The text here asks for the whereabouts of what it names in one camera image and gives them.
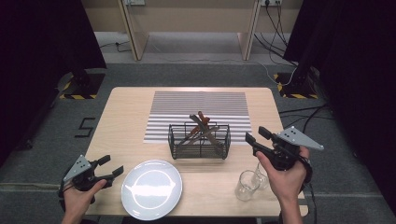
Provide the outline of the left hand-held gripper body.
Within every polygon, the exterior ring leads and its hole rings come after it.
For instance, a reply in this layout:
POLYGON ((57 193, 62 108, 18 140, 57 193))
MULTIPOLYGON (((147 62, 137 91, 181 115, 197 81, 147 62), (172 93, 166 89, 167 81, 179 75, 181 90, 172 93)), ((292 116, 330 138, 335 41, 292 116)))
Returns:
POLYGON ((98 177, 94 172, 96 168, 92 168, 90 161, 84 155, 80 155, 63 177, 63 191, 69 187, 75 187, 80 191, 91 189, 97 183, 94 180, 98 177))

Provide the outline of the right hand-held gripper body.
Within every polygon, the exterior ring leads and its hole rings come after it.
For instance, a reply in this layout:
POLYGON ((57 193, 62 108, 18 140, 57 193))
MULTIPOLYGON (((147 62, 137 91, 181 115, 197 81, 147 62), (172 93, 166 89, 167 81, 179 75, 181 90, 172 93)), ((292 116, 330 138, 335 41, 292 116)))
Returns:
POLYGON ((279 171, 289 170, 300 159, 300 147, 323 150, 324 146, 305 135, 294 126, 280 133, 271 133, 275 160, 273 166, 279 171))

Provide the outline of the clear drinking glass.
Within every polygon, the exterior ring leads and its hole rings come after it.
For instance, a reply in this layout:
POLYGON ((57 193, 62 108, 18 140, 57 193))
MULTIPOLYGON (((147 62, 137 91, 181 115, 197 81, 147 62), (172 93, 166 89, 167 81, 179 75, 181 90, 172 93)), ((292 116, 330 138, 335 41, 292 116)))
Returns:
POLYGON ((265 190, 269 186, 269 179, 265 169, 259 162, 257 163, 254 172, 260 180, 259 190, 265 190))
POLYGON ((254 171, 246 170, 239 176, 234 194, 240 201, 249 201, 253 198, 253 195, 260 187, 260 184, 260 177, 254 171))

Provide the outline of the white round plate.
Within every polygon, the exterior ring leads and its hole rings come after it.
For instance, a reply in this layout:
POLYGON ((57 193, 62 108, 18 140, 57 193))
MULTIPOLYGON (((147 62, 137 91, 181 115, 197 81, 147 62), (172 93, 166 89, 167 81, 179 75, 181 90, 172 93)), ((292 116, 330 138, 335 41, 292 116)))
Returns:
POLYGON ((174 165, 162 160, 144 161, 124 178, 121 202, 131 217, 151 221, 169 214, 182 190, 182 178, 174 165))

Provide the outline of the black wire cutlery basket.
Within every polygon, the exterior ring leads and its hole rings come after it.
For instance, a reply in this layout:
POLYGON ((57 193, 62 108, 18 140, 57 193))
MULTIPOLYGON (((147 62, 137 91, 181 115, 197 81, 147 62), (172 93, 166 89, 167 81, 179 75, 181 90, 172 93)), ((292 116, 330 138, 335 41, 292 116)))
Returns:
POLYGON ((223 144, 223 148, 214 148, 210 142, 204 138, 190 144, 190 140, 183 145, 178 143, 190 133, 196 125, 185 122, 184 124, 170 124, 168 127, 168 145, 171 156, 177 159, 223 159, 228 157, 231 144, 231 132, 228 125, 210 125, 209 128, 219 126, 214 136, 223 144))

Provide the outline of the person's left hand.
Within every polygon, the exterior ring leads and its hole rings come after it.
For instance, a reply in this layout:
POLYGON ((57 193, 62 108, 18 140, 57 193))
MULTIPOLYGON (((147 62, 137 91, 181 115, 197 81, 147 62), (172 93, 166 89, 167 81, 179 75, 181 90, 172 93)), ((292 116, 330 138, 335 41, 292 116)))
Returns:
POLYGON ((88 210, 94 195, 100 191, 105 184, 105 180, 100 180, 88 191, 80 191, 75 187, 70 187, 65 190, 65 213, 67 215, 83 216, 88 210))

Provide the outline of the person's right hand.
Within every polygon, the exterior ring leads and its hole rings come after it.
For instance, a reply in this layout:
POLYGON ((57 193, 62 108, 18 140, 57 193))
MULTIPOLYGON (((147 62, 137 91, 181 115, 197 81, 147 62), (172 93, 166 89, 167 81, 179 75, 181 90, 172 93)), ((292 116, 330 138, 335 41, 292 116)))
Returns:
POLYGON ((289 170, 278 171, 263 153, 257 152, 256 157, 266 171, 271 190, 280 205, 282 207, 299 206, 298 195, 306 177, 304 165, 297 161, 289 170))

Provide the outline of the black stand base striped tape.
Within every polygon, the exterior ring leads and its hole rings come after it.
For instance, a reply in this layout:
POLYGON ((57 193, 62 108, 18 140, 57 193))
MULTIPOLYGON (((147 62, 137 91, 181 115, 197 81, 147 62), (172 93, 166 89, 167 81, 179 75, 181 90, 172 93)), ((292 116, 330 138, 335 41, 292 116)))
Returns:
POLYGON ((293 73, 279 72, 274 74, 278 92, 283 98, 318 99, 312 82, 306 78, 294 77, 293 73))
POLYGON ((103 73, 90 74, 86 70, 73 74, 61 91, 61 99, 89 100, 95 99, 102 85, 103 73))

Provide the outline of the striped placemat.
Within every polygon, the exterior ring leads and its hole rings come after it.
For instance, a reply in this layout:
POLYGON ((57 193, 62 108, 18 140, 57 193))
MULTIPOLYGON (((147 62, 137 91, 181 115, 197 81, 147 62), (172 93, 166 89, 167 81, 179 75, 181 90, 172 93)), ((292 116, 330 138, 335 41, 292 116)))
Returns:
POLYGON ((193 124, 190 114, 201 111, 209 124, 229 125, 233 144, 244 145, 251 133, 247 97, 229 91, 156 91, 148 116, 145 143, 166 143, 170 124, 193 124))

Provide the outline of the black curtain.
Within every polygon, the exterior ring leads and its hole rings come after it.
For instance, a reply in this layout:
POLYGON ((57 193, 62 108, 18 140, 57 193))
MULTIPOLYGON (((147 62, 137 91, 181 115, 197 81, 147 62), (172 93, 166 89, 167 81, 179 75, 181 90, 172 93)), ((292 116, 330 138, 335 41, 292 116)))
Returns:
POLYGON ((82 0, 0 0, 0 166, 63 75, 105 66, 82 0))
POLYGON ((396 215, 396 0, 303 0, 284 55, 319 70, 344 132, 396 215))

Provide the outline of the brown-handled utensil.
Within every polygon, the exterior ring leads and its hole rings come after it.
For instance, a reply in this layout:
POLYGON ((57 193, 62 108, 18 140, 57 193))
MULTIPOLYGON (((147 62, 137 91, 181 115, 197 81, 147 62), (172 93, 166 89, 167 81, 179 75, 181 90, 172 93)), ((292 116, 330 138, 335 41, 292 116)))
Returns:
POLYGON ((181 140, 178 144, 181 146, 186 141, 191 140, 198 133, 202 132, 202 128, 205 127, 208 129, 208 122, 210 121, 209 117, 205 117, 202 111, 199 111, 197 115, 191 114, 190 119, 196 123, 196 126, 187 134, 183 140, 181 140))

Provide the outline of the grey-handled utensil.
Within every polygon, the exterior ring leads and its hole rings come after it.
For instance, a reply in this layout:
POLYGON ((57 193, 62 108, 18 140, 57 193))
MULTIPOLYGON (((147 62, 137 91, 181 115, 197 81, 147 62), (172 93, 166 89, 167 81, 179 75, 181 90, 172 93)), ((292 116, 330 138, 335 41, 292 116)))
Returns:
POLYGON ((190 140, 190 144, 206 138, 214 148, 223 148, 223 144, 214 136, 214 133, 219 129, 219 126, 208 128, 200 118, 193 114, 190 115, 190 119, 196 122, 199 128, 199 134, 190 140))

